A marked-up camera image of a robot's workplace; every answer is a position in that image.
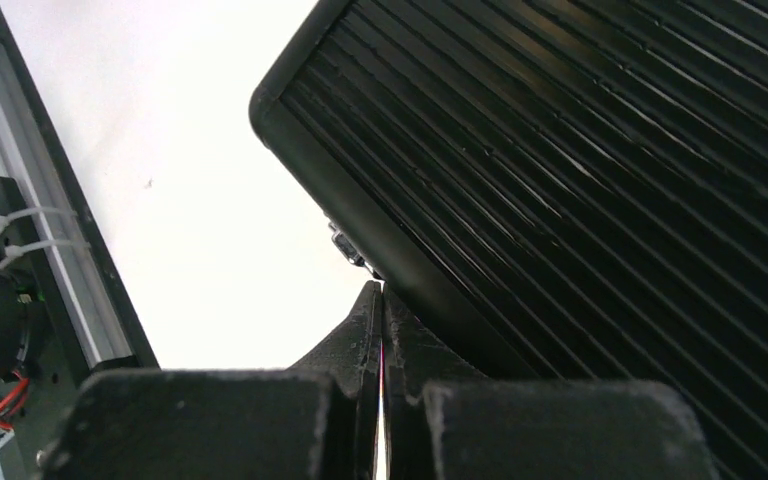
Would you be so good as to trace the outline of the black aluminium poker case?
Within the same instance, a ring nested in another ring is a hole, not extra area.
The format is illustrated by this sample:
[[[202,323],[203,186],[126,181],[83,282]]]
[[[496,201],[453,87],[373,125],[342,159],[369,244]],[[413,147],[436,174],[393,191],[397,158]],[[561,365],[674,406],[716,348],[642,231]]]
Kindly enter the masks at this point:
[[[768,479],[768,1],[320,1],[249,119],[473,365],[663,382]]]

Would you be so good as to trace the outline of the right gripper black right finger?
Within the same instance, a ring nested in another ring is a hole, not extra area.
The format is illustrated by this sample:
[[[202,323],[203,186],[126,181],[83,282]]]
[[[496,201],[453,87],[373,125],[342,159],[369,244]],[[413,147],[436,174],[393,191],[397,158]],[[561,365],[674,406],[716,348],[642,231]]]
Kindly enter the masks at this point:
[[[653,381],[507,381],[470,365],[390,289],[382,394],[392,479],[715,479],[692,409]]]

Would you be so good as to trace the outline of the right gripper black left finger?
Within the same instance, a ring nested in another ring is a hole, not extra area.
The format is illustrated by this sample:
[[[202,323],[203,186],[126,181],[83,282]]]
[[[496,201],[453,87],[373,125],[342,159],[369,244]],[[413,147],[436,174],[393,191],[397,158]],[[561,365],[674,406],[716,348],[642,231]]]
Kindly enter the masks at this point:
[[[43,479],[371,479],[382,291],[278,370],[116,369],[82,386]]]

